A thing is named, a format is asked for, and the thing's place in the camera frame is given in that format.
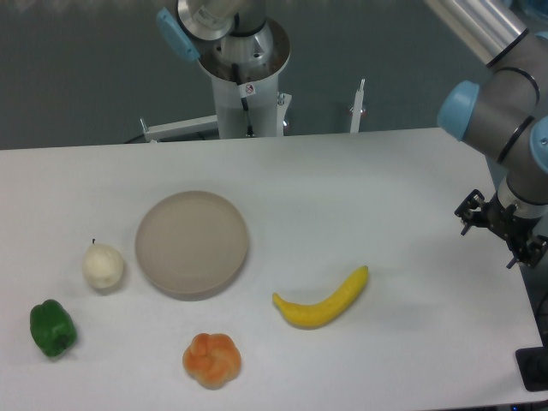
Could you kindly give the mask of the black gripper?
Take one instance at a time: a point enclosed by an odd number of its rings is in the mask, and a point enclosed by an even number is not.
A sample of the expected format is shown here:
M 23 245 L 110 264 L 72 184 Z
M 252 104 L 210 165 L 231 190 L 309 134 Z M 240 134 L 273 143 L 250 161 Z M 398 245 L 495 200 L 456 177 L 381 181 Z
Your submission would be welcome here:
M 485 205 L 485 197 L 474 189 L 454 211 L 462 223 L 461 235 L 472 227 L 487 228 L 506 241 L 513 257 L 506 265 L 508 269 L 516 264 L 535 268 L 547 252 L 547 237 L 533 235 L 535 219 L 516 216 L 516 206 L 503 207 L 497 194 Z

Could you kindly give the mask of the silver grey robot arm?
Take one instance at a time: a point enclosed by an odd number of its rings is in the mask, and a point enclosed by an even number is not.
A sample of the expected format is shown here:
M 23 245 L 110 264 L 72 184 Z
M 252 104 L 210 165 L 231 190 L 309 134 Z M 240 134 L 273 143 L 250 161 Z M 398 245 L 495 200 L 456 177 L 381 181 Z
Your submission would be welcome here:
M 466 228 L 503 239 L 513 262 L 535 267 L 547 239 L 534 228 L 547 213 L 547 121 L 534 109 L 547 98 L 547 36 L 533 34 L 499 1 L 431 1 L 430 9 L 491 71 L 458 84 L 438 126 L 502 165 L 490 200 L 473 191 L 456 209 Z M 290 54 L 287 33 L 262 1 L 179 1 L 161 9 L 158 29 L 181 59 L 209 74 L 223 138 L 283 133 L 277 77 Z

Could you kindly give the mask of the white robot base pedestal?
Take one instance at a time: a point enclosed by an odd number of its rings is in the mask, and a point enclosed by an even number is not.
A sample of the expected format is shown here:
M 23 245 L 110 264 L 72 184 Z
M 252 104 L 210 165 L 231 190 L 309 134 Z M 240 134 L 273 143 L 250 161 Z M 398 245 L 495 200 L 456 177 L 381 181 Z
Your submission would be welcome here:
M 290 57 L 285 30 L 268 18 L 247 37 L 228 35 L 199 60 L 210 77 L 220 139 L 283 135 L 290 96 L 279 91 L 279 75 Z

